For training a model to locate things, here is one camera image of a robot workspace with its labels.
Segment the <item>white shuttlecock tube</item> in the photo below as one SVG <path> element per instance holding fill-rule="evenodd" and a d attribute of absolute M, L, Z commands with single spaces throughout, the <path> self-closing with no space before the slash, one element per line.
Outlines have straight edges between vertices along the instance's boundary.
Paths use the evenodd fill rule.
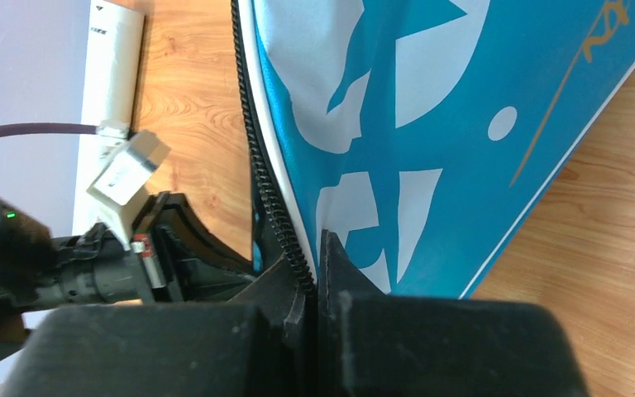
<path fill-rule="evenodd" d="M 81 123 L 131 123 L 136 95 L 145 15 L 110 1 L 89 5 Z M 79 138 L 72 233 L 96 222 L 96 209 L 86 188 L 100 171 L 107 146 L 96 136 Z"/>

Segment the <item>blue racket cover bag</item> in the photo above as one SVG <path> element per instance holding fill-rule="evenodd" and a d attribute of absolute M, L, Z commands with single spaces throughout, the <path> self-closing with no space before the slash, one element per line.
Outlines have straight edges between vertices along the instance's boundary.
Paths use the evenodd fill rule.
<path fill-rule="evenodd" d="M 234 1 L 255 178 L 306 289 L 329 237 L 465 299 L 635 69 L 635 1 Z"/>

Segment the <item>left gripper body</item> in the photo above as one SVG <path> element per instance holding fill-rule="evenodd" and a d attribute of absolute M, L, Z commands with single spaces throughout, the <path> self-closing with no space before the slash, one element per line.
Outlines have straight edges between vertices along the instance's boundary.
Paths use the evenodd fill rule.
<path fill-rule="evenodd" d="M 227 301 L 255 281 L 251 261 L 215 237 L 181 193 L 148 198 L 125 250 L 101 223 L 60 238 L 49 305 Z"/>

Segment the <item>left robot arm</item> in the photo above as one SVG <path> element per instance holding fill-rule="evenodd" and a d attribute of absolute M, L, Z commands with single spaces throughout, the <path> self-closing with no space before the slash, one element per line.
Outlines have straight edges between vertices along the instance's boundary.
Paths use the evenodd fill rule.
<path fill-rule="evenodd" d="M 22 315 L 76 304 L 222 302 L 257 278 L 216 238 L 185 195 L 147 197 L 120 242 L 97 222 L 78 236 L 50 229 L 0 198 L 0 361 L 30 335 Z"/>

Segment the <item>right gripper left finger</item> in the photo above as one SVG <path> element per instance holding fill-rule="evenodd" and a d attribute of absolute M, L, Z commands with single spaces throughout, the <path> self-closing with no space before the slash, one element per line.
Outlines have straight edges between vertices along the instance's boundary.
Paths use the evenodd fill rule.
<path fill-rule="evenodd" d="M 285 259 L 226 303 L 49 314 L 5 396 L 314 396 L 308 300 Z"/>

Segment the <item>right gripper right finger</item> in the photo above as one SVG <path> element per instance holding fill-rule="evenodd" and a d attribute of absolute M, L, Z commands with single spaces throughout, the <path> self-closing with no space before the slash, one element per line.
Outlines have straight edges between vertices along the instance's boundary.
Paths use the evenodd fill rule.
<path fill-rule="evenodd" d="M 388 295 L 335 232 L 319 254 L 321 396 L 586 396 L 570 341 L 542 306 Z"/>

